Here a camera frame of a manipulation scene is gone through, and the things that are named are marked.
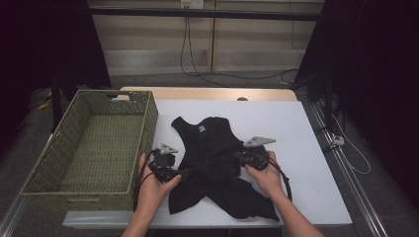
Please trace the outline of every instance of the wicker basket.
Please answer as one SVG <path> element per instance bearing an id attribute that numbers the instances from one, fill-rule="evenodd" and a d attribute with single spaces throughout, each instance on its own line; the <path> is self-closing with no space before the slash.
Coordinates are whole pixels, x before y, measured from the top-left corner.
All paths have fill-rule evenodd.
<path id="1" fill-rule="evenodd" d="M 151 92 L 79 91 L 21 195 L 50 209 L 132 209 L 138 156 L 151 150 L 157 117 Z"/>

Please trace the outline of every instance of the white tabletop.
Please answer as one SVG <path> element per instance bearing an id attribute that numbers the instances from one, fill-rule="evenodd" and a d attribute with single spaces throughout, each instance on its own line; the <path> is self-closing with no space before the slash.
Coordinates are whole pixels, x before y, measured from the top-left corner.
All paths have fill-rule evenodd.
<path id="1" fill-rule="evenodd" d="M 183 142 L 171 126 L 176 117 L 196 124 L 207 117 L 222 117 L 230 121 L 234 135 L 243 141 L 253 136 L 275 138 L 267 144 L 274 150 L 283 171 L 290 178 L 293 203 L 315 225 L 351 224 L 352 220 L 326 160 L 317 143 L 300 102 L 243 102 L 156 100 L 159 117 L 153 147 L 166 143 L 179 152 L 177 167 L 185 153 Z M 242 170 L 241 178 L 256 182 Z M 63 225 L 75 228 L 125 228 L 132 211 L 69 211 Z M 236 219 L 210 199 L 170 215 L 167 199 L 159 208 L 150 228 L 246 228 L 282 226 L 282 220 L 254 217 Z"/>

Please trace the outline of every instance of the wall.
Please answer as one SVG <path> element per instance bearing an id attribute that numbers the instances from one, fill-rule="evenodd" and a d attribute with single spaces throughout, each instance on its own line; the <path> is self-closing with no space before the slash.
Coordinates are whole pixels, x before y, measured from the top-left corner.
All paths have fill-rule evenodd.
<path id="1" fill-rule="evenodd" d="M 102 1 L 90 5 L 180 8 L 180 1 Z M 205 9 L 319 13 L 321 0 L 205 1 Z M 94 16 L 110 75 L 194 71 L 185 18 Z M 314 29 L 313 22 L 190 19 L 194 64 L 199 71 L 297 68 Z"/>

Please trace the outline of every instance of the dark background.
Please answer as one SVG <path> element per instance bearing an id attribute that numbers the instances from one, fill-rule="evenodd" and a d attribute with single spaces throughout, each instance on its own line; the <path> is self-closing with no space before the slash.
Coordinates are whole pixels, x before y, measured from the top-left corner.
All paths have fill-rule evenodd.
<path id="1" fill-rule="evenodd" d="M 414 1 L 325 1 L 296 81 L 317 100 L 332 80 L 339 108 L 360 128 L 382 165 L 419 208 L 419 18 Z"/>
<path id="2" fill-rule="evenodd" d="M 51 4 L 87 7 L 87 1 L 2 1 L 0 6 L 0 152 L 28 112 L 31 93 L 51 86 L 53 76 L 67 97 L 75 84 L 111 86 L 93 19 L 52 11 Z"/>

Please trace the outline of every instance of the wire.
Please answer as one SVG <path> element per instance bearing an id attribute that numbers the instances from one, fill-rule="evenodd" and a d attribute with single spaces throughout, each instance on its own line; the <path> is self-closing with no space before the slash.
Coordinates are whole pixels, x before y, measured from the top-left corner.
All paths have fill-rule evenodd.
<path id="1" fill-rule="evenodd" d="M 368 159 L 364 156 L 364 154 L 351 142 L 351 140 L 350 139 L 348 139 L 348 137 L 346 136 L 346 134 L 345 134 L 345 132 L 343 131 L 343 129 L 342 129 L 342 127 L 341 127 L 341 125 L 339 124 L 339 121 L 336 119 L 336 117 L 332 114 L 332 117 L 336 120 L 336 124 L 338 125 L 338 127 L 339 127 L 339 129 L 341 130 L 341 132 L 342 132 L 342 135 L 345 137 L 345 139 L 349 142 L 349 144 L 351 144 L 352 145 L 352 147 L 354 147 L 355 148 L 355 150 L 357 150 L 358 151 L 358 153 L 360 153 L 361 154 L 361 156 L 364 158 L 364 160 L 366 161 L 366 163 L 367 163 L 367 165 L 368 165 L 368 167 L 369 167 L 369 169 L 368 169 L 368 171 L 367 172 L 363 172 L 363 171 L 360 171 L 360 170 L 358 170 L 357 168 L 355 168 L 352 164 L 351 164 L 351 162 L 349 162 L 347 159 L 346 159 L 346 161 L 348 162 L 348 165 L 353 169 L 353 170 L 355 170 L 356 172 L 358 172 L 358 173 L 360 173 L 360 174 L 362 174 L 362 175 L 367 175 L 367 174 L 369 174 L 370 173 L 370 171 L 371 171 L 371 164 L 370 164 L 370 162 L 368 161 Z"/>
<path id="2" fill-rule="evenodd" d="M 188 32 L 188 41 L 189 41 L 189 52 L 190 52 L 190 55 L 191 55 L 192 66 L 194 67 L 194 70 L 195 70 L 195 73 L 196 73 L 196 74 L 190 74 L 190 73 L 186 72 L 186 71 L 185 71 L 185 69 L 183 68 L 183 53 L 184 53 L 184 50 L 185 50 L 185 41 L 186 41 L 186 35 L 187 35 L 187 32 Z M 185 21 L 185 33 L 184 33 L 184 40 L 183 40 L 183 44 L 182 44 L 182 52 L 181 52 L 181 69 L 182 69 L 183 73 L 185 73 L 185 74 L 186 74 L 186 75 L 188 75 L 188 76 L 198 76 L 198 77 L 200 77 L 201 79 L 203 79 L 203 80 L 204 80 L 204 81 L 206 81 L 206 82 L 210 82 L 210 83 L 212 83 L 212 84 L 215 84 L 215 85 L 218 85 L 218 86 L 221 86 L 221 87 L 227 88 L 227 86 L 225 86 L 225 85 L 223 85 L 223 84 L 221 84 L 221 83 L 217 83 L 217 82 L 214 82 L 214 81 L 211 81 L 211 80 L 208 80 L 208 79 L 204 78 L 204 77 L 203 77 L 203 76 L 202 76 L 202 75 L 198 72 L 197 68 L 195 67 L 194 57 L 192 56 L 191 26 L 190 26 L 190 24 L 189 24 L 189 18 L 186 18 L 186 21 Z"/>
<path id="3" fill-rule="evenodd" d="M 277 164 L 277 162 L 274 159 L 272 158 L 269 158 L 269 159 L 270 159 L 268 161 L 269 164 L 271 164 L 275 169 L 277 169 L 278 172 L 280 172 L 281 176 L 283 177 L 284 184 L 286 185 L 286 189 L 287 189 L 287 196 L 291 201 L 293 201 L 293 193 L 291 191 L 290 178 L 288 178 L 287 175 L 281 170 L 281 167 Z"/>
<path id="4" fill-rule="evenodd" d="M 139 189 L 141 188 L 142 183 L 144 182 L 144 180 L 148 176 L 153 174 L 153 173 L 148 174 L 146 177 L 144 177 L 144 179 L 142 179 L 142 175 L 144 174 L 144 170 L 145 170 L 145 166 L 147 165 L 147 161 L 150 159 L 151 154 L 154 154 L 155 152 L 156 152 L 156 150 L 151 150 L 150 153 L 148 153 L 148 155 L 145 157 L 144 161 L 142 162 L 141 170 L 139 171 L 138 178 L 136 179 L 135 188 L 134 188 L 134 192 L 133 192 L 133 207 L 132 207 L 132 209 L 134 211 L 136 210 L 136 206 L 138 205 L 138 194 L 139 194 Z"/>
<path id="5" fill-rule="evenodd" d="M 186 72 L 184 67 L 183 67 L 183 54 L 184 54 L 184 51 L 185 51 L 185 43 L 186 43 L 187 36 L 188 36 L 189 51 L 190 51 L 190 56 L 191 56 L 191 60 L 192 60 L 192 66 L 194 68 L 195 74 L 191 74 L 191 73 Z M 276 74 L 265 76 L 265 77 L 244 77 L 244 76 L 237 76 L 237 75 L 231 75 L 231 74 L 225 74 L 225 73 L 213 73 L 213 72 L 212 73 L 201 73 L 201 72 L 198 72 L 197 67 L 195 66 L 195 60 L 194 60 L 194 57 L 193 57 L 193 54 L 192 54 L 191 25 L 190 25 L 189 18 L 186 18 L 186 21 L 185 21 L 184 40 L 183 40 L 183 44 L 182 44 L 180 63 L 181 63 L 182 72 L 184 74 L 186 74 L 188 76 L 198 76 L 198 77 L 200 77 L 201 79 L 203 79 L 207 82 L 216 84 L 216 85 L 221 86 L 221 87 L 227 87 L 227 86 L 225 86 L 221 83 L 217 83 L 217 82 L 208 80 L 208 79 L 204 78 L 203 76 L 226 76 L 226 77 L 233 77 L 233 78 L 239 78 L 239 79 L 244 79 L 244 80 L 264 80 L 264 79 L 270 79 L 270 78 L 274 78 L 274 77 L 277 77 L 277 76 L 281 76 L 282 77 L 281 79 L 283 81 L 283 88 L 284 88 L 283 75 L 285 73 L 288 73 L 288 72 L 298 71 L 297 68 L 292 68 L 292 69 L 288 69 L 288 70 L 282 71 L 280 73 L 276 73 Z"/>
<path id="6" fill-rule="evenodd" d="M 147 179 L 150 175 L 154 175 L 154 173 L 153 173 L 153 172 L 151 172 L 150 174 L 146 175 L 146 176 L 144 177 L 144 179 L 142 179 L 141 183 L 139 184 L 139 186 L 140 186 L 140 187 L 141 187 L 141 186 L 142 186 L 142 184 L 144 183 L 145 179 Z"/>
<path id="7" fill-rule="evenodd" d="M 290 13 L 292 13 L 293 7 L 291 6 L 291 0 L 289 1 L 289 5 L 290 5 Z M 295 49 L 295 51 L 299 54 L 299 56 L 302 59 L 302 54 L 298 51 L 298 49 L 296 49 L 295 45 L 293 44 L 293 21 L 292 21 L 292 31 L 291 31 L 291 45 L 293 46 L 293 49 Z"/>

